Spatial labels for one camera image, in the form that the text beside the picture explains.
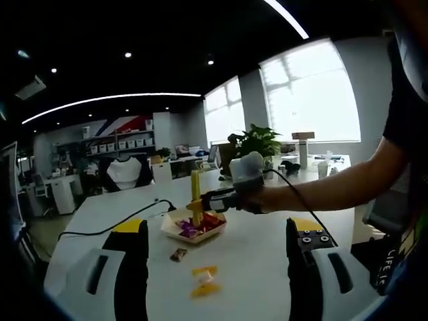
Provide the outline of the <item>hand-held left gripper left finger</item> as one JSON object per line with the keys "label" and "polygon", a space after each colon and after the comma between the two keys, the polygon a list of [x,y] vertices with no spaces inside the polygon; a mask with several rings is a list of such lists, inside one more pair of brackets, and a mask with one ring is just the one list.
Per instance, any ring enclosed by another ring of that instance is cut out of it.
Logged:
{"label": "hand-held left gripper left finger", "polygon": [[69,320],[147,320],[148,224],[131,219],[104,233],[64,233],[45,292]]}

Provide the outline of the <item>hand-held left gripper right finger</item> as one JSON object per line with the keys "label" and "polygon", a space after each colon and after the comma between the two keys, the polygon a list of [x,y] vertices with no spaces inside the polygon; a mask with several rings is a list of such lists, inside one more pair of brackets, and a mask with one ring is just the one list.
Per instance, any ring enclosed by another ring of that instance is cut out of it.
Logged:
{"label": "hand-held left gripper right finger", "polygon": [[287,219],[290,320],[366,320],[378,305],[368,270],[311,220]]}

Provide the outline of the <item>person's right hand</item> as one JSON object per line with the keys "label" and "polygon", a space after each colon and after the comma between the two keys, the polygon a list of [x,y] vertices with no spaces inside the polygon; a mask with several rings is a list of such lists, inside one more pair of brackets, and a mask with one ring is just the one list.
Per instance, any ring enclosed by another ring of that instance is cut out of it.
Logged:
{"label": "person's right hand", "polygon": [[247,211],[255,215],[267,214],[276,210],[275,203],[271,202],[271,190],[267,187],[251,193],[241,194],[236,209]]}

